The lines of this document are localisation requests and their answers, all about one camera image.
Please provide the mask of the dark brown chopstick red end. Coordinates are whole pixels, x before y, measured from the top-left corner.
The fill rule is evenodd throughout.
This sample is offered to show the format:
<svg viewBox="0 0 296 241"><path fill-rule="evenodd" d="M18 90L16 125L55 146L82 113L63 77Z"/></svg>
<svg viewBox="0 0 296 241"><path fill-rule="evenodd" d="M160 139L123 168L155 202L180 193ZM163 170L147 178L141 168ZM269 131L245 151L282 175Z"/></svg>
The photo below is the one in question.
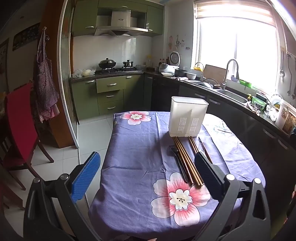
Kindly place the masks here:
<svg viewBox="0 0 296 241"><path fill-rule="evenodd" d="M204 153L205 153L205 156L207 157L207 159L209 160L209 162L210 162L211 164L213 164L212 159L211 159L211 157L210 157L210 155L209 155L209 153L208 153L208 151L207 151L205 145L203 144L202 140L200 139L200 137L198 137L198 140L199 140L200 144L202 145L202 148L203 148L203 151L204 151Z"/></svg>

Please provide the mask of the black plastic fork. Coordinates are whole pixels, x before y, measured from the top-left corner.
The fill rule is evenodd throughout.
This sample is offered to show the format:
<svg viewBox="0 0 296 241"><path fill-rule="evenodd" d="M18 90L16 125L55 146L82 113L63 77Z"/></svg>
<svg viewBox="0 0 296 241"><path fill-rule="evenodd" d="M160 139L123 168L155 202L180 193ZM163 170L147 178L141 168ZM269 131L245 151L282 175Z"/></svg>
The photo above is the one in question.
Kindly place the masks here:
<svg viewBox="0 0 296 241"><path fill-rule="evenodd" d="M174 145L169 145L169 147L170 147L171 151L173 152L173 154L175 155L175 158L177 160L177 163L178 163L178 166L179 166L179 169L181 171L184 181L186 183L189 183L189 179L187 177L187 173L185 172L184 166L182 165L178 149Z"/></svg>

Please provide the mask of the steel kitchen sink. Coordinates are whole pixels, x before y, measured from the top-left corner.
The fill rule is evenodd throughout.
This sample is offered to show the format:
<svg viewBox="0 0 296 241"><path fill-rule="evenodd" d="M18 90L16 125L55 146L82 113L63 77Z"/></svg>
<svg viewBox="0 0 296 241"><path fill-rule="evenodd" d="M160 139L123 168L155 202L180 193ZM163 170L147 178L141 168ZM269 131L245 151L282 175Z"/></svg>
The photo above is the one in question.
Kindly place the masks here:
<svg viewBox="0 0 296 241"><path fill-rule="evenodd" d="M241 104L246 104L248 102L247 99L245 99L245 98L243 98L243 97L241 97L241 96L239 96L239 95L237 95L237 94L235 94L233 92L230 92L228 90L218 89L217 92L231 98L232 100L240 102Z"/></svg>

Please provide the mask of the white plastic utensil holder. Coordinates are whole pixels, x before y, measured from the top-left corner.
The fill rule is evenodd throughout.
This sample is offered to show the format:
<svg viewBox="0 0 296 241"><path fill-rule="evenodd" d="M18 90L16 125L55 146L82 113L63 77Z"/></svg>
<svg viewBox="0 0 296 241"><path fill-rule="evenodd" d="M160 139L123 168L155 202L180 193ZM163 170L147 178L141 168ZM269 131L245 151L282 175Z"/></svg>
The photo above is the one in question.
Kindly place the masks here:
<svg viewBox="0 0 296 241"><path fill-rule="evenodd" d="M200 98L171 97L169 134L171 137L196 137L201 129L208 102Z"/></svg>

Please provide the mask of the red wooden chair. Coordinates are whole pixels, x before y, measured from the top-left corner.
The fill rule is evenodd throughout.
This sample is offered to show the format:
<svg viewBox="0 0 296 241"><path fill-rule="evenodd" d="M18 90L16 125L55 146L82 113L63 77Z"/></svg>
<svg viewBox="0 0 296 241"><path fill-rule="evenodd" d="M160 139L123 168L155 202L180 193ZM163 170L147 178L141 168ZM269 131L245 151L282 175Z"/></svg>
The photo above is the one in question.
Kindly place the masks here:
<svg viewBox="0 0 296 241"><path fill-rule="evenodd" d="M1 160L1 165L22 190L26 190L25 186L11 172L27 169L34 177L40 178L41 176L32 167L32 158L36 147L39 147L49 162L54 162L42 145L34 125L31 112L32 89L33 84L29 82L7 94L4 98L5 119L11 146Z"/></svg>

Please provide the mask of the green drawer cabinet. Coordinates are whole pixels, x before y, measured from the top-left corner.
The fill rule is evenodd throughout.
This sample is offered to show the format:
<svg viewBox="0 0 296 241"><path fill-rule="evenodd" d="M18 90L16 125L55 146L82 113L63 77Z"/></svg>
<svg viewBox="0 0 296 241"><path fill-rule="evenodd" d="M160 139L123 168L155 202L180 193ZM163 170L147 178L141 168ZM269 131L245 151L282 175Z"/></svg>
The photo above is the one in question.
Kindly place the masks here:
<svg viewBox="0 0 296 241"><path fill-rule="evenodd" d="M71 87L79 121L141 110L144 105L144 77L141 74L80 80L72 82Z"/></svg>

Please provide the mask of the sliding glass door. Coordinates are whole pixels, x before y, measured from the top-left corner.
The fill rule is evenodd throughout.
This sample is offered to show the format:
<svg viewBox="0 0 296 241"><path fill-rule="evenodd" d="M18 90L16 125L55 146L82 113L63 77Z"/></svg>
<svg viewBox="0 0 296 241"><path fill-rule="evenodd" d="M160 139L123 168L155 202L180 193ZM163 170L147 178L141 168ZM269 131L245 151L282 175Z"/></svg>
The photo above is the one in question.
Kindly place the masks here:
<svg viewBox="0 0 296 241"><path fill-rule="evenodd" d="M57 71L60 89L60 100L66 118L67 129L72 138L72 144L79 148L77 140L77 115L71 93L71 25L74 14L74 1L62 1L62 9L58 25L57 37Z"/></svg>

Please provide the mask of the white bowl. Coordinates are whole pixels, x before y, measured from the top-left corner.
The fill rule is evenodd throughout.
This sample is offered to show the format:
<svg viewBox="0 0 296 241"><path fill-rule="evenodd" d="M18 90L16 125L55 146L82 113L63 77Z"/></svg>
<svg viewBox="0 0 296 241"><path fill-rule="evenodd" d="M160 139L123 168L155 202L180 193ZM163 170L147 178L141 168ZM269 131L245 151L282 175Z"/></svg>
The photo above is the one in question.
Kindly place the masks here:
<svg viewBox="0 0 296 241"><path fill-rule="evenodd" d="M186 73L186 77L189 79L189 80L195 80L197 75L195 73L189 73L187 72Z"/></svg>

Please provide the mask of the wooden cutting board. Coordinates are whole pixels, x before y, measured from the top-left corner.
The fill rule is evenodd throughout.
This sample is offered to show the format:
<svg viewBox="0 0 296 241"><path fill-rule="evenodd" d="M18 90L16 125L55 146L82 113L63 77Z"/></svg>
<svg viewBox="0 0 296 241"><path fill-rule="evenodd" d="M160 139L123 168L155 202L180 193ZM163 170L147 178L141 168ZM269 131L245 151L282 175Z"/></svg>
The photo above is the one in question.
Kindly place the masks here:
<svg viewBox="0 0 296 241"><path fill-rule="evenodd" d="M226 69L212 66L212 65L205 65L203 75L206 78L215 79L218 83L222 83L224 81Z"/></svg>

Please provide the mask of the white plate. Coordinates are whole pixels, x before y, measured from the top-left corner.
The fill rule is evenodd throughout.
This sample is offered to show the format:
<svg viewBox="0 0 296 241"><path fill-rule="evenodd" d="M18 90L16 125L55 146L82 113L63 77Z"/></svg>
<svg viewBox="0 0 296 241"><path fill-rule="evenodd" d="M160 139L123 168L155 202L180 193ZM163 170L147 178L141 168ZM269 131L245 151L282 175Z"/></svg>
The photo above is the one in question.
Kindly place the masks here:
<svg viewBox="0 0 296 241"><path fill-rule="evenodd" d="M165 77L173 77L174 76L173 73L166 73L166 72L162 72L161 75L163 75Z"/></svg>

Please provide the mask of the white rice cooker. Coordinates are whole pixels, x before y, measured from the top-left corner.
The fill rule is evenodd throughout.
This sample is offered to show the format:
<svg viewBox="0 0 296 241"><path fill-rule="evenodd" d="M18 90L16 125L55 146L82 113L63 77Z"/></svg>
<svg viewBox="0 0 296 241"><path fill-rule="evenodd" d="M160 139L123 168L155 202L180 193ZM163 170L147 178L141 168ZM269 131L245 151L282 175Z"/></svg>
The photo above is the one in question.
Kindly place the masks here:
<svg viewBox="0 0 296 241"><path fill-rule="evenodd" d="M162 63L159 66L159 73L170 73L175 74L175 71L180 66L180 54L178 52L172 52L169 56L170 63Z"/></svg>

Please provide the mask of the gas stove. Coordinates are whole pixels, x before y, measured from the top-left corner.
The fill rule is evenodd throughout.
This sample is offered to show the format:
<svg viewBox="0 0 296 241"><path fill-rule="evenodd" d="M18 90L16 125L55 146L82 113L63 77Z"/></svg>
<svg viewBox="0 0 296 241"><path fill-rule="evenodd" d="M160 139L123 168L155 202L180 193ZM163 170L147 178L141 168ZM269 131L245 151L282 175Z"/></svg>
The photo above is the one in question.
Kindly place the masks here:
<svg viewBox="0 0 296 241"><path fill-rule="evenodd" d="M121 67L121 68L106 68L95 71L95 74L114 74L114 73L138 73L141 70L137 70L135 67Z"/></svg>

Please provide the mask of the black wok with lid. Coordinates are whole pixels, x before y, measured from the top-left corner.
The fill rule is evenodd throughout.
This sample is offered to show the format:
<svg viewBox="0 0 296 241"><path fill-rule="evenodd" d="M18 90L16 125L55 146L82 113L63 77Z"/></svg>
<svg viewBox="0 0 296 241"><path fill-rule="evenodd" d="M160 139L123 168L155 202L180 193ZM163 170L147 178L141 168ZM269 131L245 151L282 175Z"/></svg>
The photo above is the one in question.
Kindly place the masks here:
<svg viewBox="0 0 296 241"><path fill-rule="evenodd" d="M112 59L106 58L100 61L98 65L101 69L111 69L116 66L116 62Z"/></svg>

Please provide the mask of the small steel pot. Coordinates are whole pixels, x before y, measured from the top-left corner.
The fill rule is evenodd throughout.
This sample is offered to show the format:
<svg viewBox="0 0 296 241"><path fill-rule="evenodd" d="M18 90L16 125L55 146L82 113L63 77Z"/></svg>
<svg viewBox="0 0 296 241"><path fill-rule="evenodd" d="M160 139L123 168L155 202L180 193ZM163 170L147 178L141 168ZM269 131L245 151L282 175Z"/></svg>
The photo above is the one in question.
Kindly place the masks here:
<svg viewBox="0 0 296 241"><path fill-rule="evenodd" d="M123 61L123 68L133 68L133 61L130 61L130 60Z"/></svg>

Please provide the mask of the steel range hood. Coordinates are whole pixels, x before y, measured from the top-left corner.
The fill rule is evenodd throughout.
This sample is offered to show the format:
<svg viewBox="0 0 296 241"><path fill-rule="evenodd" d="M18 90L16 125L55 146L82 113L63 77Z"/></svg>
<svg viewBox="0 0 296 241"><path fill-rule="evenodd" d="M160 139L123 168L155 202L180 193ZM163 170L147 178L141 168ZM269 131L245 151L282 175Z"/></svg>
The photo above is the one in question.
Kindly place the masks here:
<svg viewBox="0 0 296 241"><path fill-rule="evenodd" d="M95 36L132 36L148 33L146 13L124 9L99 9Z"/></svg>

